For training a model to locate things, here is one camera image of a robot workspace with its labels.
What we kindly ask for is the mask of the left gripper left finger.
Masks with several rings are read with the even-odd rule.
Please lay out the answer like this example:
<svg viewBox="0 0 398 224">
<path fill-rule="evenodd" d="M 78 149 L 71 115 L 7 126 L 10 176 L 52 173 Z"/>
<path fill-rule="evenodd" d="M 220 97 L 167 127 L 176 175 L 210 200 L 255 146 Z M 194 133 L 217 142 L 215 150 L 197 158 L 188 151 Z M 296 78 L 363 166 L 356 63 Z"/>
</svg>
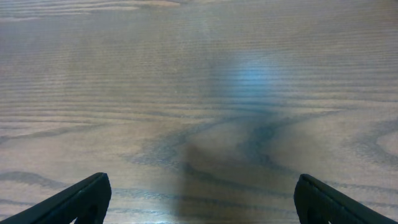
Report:
<svg viewBox="0 0 398 224">
<path fill-rule="evenodd" d="M 110 200 L 108 175 L 98 172 L 1 224 L 102 224 Z"/>
</svg>

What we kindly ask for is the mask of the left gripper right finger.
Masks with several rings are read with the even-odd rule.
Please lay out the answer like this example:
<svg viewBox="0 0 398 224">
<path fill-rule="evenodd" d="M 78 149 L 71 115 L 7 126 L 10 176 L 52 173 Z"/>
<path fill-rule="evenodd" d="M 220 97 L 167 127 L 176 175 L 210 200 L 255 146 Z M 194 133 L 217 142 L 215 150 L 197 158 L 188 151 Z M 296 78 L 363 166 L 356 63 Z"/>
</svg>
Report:
<svg viewBox="0 0 398 224">
<path fill-rule="evenodd" d="M 300 224 L 397 224 L 308 174 L 294 191 Z"/>
</svg>

